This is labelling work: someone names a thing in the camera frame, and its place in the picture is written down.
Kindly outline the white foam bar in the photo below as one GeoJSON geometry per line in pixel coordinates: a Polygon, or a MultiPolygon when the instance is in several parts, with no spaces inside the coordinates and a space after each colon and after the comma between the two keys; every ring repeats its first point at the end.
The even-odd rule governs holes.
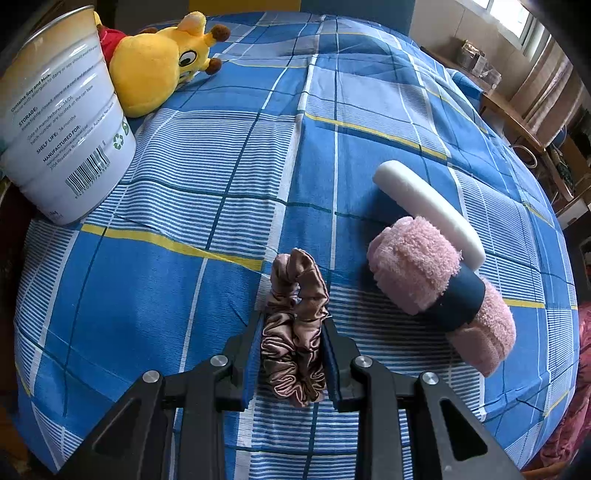
{"type": "Polygon", "coordinates": [[[398,160],[382,163],[373,176],[374,183],[413,217],[431,222],[462,253],[464,262],[477,271],[486,254],[476,230],[427,181],[398,160]]]}

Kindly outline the blue checked bedsheet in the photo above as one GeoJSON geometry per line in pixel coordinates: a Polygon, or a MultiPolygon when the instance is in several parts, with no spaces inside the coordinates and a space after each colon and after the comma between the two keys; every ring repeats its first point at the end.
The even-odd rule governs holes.
{"type": "Polygon", "coordinates": [[[311,254],[339,332],[393,371],[439,374],[518,466],[573,397],[575,285],[551,203],[459,74],[386,27],[224,17],[221,71],[131,128],[121,182],[80,224],[33,220],[16,299],[14,424],[59,469],[144,371],[185,371],[242,332],[277,253],[311,254]],[[402,216],[373,181],[397,160],[477,231],[517,340],[483,377],[378,289],[367,248],[402,216]]]}

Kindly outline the pink satin scrunchie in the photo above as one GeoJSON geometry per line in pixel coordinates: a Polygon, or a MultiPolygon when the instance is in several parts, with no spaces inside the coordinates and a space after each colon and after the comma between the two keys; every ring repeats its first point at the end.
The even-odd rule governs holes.
{"type": "Polygon", "coordinates": [[[304,408],[322,400],[322,324],[329,317],[329,290],[308,252],[277,255],[264,307],[262,364],[277,398],[304,408]]]}

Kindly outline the wooden side desk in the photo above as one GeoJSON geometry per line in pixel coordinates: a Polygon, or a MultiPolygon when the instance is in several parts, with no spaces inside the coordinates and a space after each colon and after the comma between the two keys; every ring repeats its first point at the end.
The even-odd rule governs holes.
{"type": "Polygon", "coordinates": [[[545,166],[548,175],[555,184],[557,193],[562,196],[567,202],[574,199],[574,187],[570,185],[567,180],[561,175],[562,170],[558,167],[558,155],[553,151],[555,147],[552,142],[563,131],[559,131],[554,140],[547,146],[543,147],[537,137],[533,134],[530,128],[526,125],[522,116],[510,104],[510,100],[505,99],[495,90],[488,90],[483,94],[481,101],[481,114],[485,117],[498,117],[502,119],[504,124],[513,132],[518,139],[516,149],[521,149],[526,152],[533,160],[541,160],[545,166]]]}

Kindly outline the clear acrylic organizer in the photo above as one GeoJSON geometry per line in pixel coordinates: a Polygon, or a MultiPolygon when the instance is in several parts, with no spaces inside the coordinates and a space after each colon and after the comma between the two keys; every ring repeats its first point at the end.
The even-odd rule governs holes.
{"type": "Polygon", "coordinates": [[[487,59],[483,50],[469,40],[465,40],[458,50],[457,63],[477,79],[495,90],[502,81],[501,73],[487,59]]]}

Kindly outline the beige curtain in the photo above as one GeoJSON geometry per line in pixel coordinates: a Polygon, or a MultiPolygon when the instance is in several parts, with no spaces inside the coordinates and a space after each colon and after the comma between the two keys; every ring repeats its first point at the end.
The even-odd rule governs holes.
{"type": "Polygon", "coordinates": [[[579,74],[551,37],[510,104],[547,147],[576,113],[583,93],[579,74]]]}

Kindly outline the yellow giraffe plush toy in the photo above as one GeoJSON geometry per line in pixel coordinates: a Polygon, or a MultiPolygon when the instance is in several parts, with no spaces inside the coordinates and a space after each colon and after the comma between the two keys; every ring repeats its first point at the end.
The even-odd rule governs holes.
{"type": "Polygon", "coordinates": [[[103,56],[115,93],[128,118],[143,117],[158,109],[177,89],[199,72],[213,75],[221,59],[209,51],[229,39],[228,27],[206,30],[206,17],[191,12],[175,26],[149,28],[137,35],[108,28],[95,18],[103,56]]]}

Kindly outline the white protein powder can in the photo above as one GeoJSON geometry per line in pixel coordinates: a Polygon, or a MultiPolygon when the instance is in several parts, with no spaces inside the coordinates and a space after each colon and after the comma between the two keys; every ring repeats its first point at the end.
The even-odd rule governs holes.
{"type": "Polygon", "coordinates": [[[1,170],[56,225],[99,205],[136,142],[116,96],[94,10],[31,35],[1,77],[1,170]]]}

